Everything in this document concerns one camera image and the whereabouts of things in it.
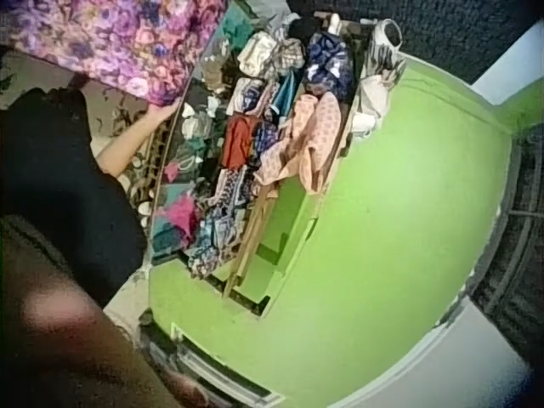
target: purple floral fabric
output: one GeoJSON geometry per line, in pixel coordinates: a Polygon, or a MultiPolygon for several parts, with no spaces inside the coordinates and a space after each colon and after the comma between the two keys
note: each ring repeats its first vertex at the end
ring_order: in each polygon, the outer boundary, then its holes
{"type": "Polygon", "coordinates": [[[184,90],[226,0],[11,0],[8,45],[153,104],[184,90]]]}

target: green wall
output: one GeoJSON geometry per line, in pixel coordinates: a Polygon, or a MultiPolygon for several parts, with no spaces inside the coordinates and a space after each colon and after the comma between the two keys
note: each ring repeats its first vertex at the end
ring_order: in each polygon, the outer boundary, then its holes
{"type": "MultiPolygon", "coordinates": [[[[511,138],[461,82],[417,62],[391,105],[382,129],[343,160],[266,317],[172,262],[150,280],[165,332],[175,322],[219,361],[285,395],[283,406],[303,408],[363,387],[422,338],[486,243],[511,138]]],[[[267,239],[279,228],[271,223],[267,239]]],[[[255,257],[250,274],[274,269],[255,257]]]]}
{"type": "Polygon", "coordinates": [[[497,115],[512,128],[525,129],[544,122],[544,78],[527,85],[496,110],[497,115]]]}

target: hand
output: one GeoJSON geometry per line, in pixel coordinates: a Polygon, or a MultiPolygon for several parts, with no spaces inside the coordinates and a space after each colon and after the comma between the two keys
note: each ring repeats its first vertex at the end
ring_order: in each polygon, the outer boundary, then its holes
{"type": "Polygon", "coordinates": [[[146,115],[153,118],[155,122],[157,123],[163,123],[166,121],[171,115],[174,114],[175,111],[178,110],[179,104],[181,104],[181,98],[177,98],[172,102],[171,105],[166,106],[156,106],[153,104],[150,104],[147,108],[146,115]]]}

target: black clothing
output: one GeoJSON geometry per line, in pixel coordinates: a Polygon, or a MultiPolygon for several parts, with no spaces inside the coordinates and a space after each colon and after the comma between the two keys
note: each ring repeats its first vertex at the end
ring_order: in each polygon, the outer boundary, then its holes
{"type": "Polygon", "coordinates": [[[117,180],[90,148],[80,91],[32,89],[0,116],[3,214],[29,220],[104,307],[141,265],[145,235],[117,180]]]}

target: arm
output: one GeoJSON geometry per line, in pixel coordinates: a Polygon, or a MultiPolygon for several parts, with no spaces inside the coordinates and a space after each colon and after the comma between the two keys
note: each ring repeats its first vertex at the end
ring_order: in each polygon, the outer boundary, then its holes
{"type": "Polygon", "coordinates": [[[145,115],[100,152],[96,161],[102,171],[119,177],[140,146],[178,109],[180,101],[176,99],[173,104],[163,107],[150,105],[145,115]]]}

